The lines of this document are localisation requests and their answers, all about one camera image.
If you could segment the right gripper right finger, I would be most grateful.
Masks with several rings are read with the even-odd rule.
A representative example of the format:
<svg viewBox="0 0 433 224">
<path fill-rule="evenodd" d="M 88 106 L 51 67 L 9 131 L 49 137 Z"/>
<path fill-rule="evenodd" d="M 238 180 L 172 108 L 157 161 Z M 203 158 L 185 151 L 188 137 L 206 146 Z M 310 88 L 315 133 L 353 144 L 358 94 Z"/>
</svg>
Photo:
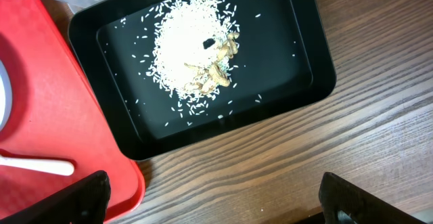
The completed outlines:
<svg viewBox="0 0 433 224">
<path fill-rule="evenodd" d="M 426 224 L 360 187 L 326 172 L 319 188 L 321 213 L 318 223 L 357 223 L 357 224 Z"/>
</svg>

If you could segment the rice and food scraps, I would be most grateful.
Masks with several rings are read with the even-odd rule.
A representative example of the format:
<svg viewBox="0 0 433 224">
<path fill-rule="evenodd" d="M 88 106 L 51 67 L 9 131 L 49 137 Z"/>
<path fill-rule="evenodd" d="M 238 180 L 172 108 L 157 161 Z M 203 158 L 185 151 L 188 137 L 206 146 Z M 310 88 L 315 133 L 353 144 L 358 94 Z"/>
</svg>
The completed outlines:
<svg viewBox="0 0 433 224">
<path fill-rule="evenodd" d="M 97 33 L 127 112 L 163 133 L 255 108 L 307 79 L 289 0 L 163 0 Z"/>
</svg>

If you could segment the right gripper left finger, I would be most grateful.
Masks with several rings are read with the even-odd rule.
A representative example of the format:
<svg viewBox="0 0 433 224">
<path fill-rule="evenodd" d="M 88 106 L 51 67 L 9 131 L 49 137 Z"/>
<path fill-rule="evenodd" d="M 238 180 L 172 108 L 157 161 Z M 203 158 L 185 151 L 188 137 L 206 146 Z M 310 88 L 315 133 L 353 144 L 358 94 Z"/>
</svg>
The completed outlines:
<svg viewBox="0 0 433 224">
<path fill-rule="evenodd" d="M 1 220 L 1 224 L 103 223 L 111 196 L 110 179 L 96 171 L 49 197 Z"/>
</svg>

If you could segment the pink plastic fork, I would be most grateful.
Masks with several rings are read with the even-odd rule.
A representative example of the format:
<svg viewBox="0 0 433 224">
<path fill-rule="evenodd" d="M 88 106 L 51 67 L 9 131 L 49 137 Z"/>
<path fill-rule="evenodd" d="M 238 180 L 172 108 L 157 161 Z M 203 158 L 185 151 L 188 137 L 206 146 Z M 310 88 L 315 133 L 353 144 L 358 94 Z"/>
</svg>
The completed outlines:
<svg viewBox="0 0 433 224">
<path fill-rule="evenodd" d="M 1 166 L 10 166 L 61 176 L 71 176 L 75 171 L 75 167 L 71 162 L 51 159 L 10 158 L 1 156 Z"/>
</svg>

